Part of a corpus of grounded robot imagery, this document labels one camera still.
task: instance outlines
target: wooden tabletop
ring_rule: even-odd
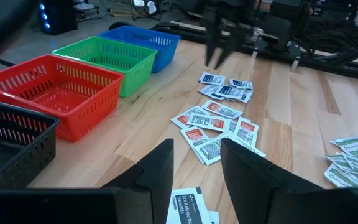
[[[172,63],[131,97],[121,98],[117,110],[82,140],[58,139],[56,158],[30,187],[100,187],[173,138],[173,188],[200,186],[208,210],[218,211],[221,223],[235,223],[221,163],[202,165],[170,121],[209,100],[198,92],[204,86],[198,83],[204,70],[227,80],[252,81],[254,94],[248,104],[220,102],[260,126],[257,148],[268,160],[322,187],[333,187],[324,179],[329,165],[324,155],[340,151],[330,140],[358,134],[358,80],[304,67],[290,72],[287,64],[237,52],[214,70],[204,66],[204,53],[204,45],[181,40]]]

